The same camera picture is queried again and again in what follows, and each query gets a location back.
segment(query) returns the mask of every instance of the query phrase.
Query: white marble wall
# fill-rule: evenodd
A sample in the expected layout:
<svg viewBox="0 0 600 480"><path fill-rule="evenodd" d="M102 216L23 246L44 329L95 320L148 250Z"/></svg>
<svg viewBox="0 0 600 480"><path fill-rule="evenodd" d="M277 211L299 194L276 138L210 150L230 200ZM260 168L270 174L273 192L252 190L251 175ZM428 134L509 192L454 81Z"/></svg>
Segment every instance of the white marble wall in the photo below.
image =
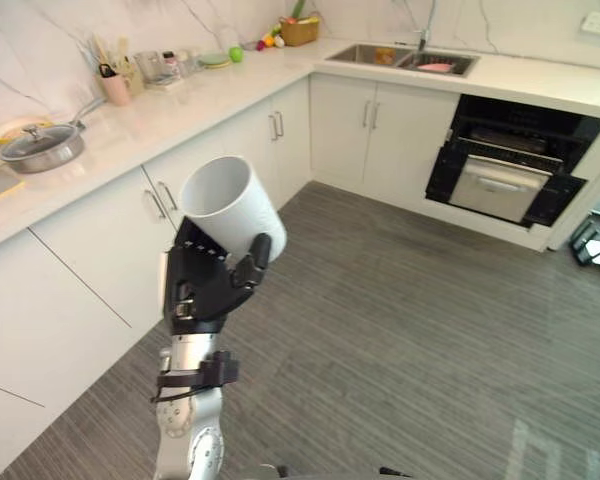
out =
<svg viewBox="0 0 600 480"><path fill-rule="evenodd" d="M286 0L289 9L294 0ZM334 38L416 43L431 0L307 0L322 34ZM432 46L531 56L600 68L600 36L580 31L600 0L438 0Z"/></svg>
<svg viewBox="0 0 600 480"><path fill-rule="evenodd" d="M0 0L0 79L22 92L0 83L0 124L27 114L66 120L93 97L76 41L92 33L111 46L125 35L131 52L193 45L210 52L219 48L216 36L258 39L283 13L283 0Z"/></svg>

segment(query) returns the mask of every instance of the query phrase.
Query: robotic arm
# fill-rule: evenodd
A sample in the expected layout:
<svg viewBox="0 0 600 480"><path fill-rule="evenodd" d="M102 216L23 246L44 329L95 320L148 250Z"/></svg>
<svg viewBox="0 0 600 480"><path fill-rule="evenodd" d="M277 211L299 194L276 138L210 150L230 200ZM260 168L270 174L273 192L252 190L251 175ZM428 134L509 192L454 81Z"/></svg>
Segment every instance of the robotic arm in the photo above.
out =
<svg viewBox="0 0 600 480"><path fill-rule="evenodd" d="M261 233L233 269L227 252L184 218L168 253L164 318L171 348L160 352L156 415L160 447L154 480L213 480L224 446L219 417L221 387L238 378L238 362L216 351L227 315L262 282L271 237Z"/></svg>

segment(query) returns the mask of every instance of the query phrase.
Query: pink cup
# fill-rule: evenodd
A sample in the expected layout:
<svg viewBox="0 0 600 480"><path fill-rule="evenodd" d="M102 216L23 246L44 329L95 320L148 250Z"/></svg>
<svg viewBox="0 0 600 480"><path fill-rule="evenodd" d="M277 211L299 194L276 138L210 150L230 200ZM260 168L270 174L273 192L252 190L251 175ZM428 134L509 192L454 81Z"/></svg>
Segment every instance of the pink cup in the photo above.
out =
<svg viewBox="0 0 600 480"><path fill-rule="evenodd" d="M102 87L111 103L119 107L131 103L131 94L122 75L100 78L100 80L102 80Z"/></svg>

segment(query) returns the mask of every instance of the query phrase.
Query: white kitchen cabinet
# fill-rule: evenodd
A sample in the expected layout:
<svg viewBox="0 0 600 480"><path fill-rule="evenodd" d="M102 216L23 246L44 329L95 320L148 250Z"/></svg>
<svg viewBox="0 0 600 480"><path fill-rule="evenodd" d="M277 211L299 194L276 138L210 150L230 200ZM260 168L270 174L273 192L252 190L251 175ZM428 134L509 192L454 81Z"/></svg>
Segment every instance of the white kitchen cabinet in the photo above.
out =
<svg viewBox="0 0 600 480"><path fill-rule="evenodd" d="M274 157L276 132L271 101L263 100L230 118L220 126L220 131L227 155L244 157L253 165L273 205L280 208L282 197Z"/></svg>
<svg viewBox="0 0 600 480"><path fill-rule="evenodd" d="M131 344L129 326L29 231L0 244L0 388L58 415Z"/></svg>
<svg viewBox="0 0 600 480"><path fill-rule="evenodd" d="M281 90L220 127L227 155L240 155L255 168L276 209L310 180L307 80Z"/></svg>
<svg viewBox="0 0 600 480"><path fill-rule="evenodd" d="M300 80L273 95L271 108L278 132L274 156L279 206L283 206L311 180L308 80Z"/></svg>
<svg viewBox="0 0 600 480"><path fill-rule="evenodd" d="M184 215L179 205L184 182L198 167L222 155L224 149L220 132L213 129L172 148L143 166L176 229Z"/></svg>
<svg viewBox="0 0 600 480"><path fill-rule="evenodd" d="M142 169L31 229L130 325L134 340L161 318L158 260L171 247L174 229Z"/></svg>
<svg viewBox="0 0 600 480"><path fill-rule="evenodd" d="M460 95L379 83L362 193L418 210Z"/></svg>
<svg viewBox="0 0 600 480"><path fill-rule="evenodd" d="M359 191L376 82L332 75L311 77L311 155L314 178Z"/></svg>
<svg viewBox="0 0 600 480"><path fill-rule="evenodd" d="M44 406L0 390L0 473L51 421Z"/></svg>

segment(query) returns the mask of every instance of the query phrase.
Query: gray carpet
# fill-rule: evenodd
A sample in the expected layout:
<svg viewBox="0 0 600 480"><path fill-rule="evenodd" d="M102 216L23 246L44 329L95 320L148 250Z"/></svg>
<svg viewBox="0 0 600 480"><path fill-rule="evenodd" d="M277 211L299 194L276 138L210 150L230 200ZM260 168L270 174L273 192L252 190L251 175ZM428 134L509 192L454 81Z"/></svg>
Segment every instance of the gray carpet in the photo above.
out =
<svg viewBox="0 0 600 480"><path fill-rule="evenodd" d="M320 184L283 210L284 255L227 323L221 478L600 480L600 271ZM148 479L162 325L0 477Z"/></svg>

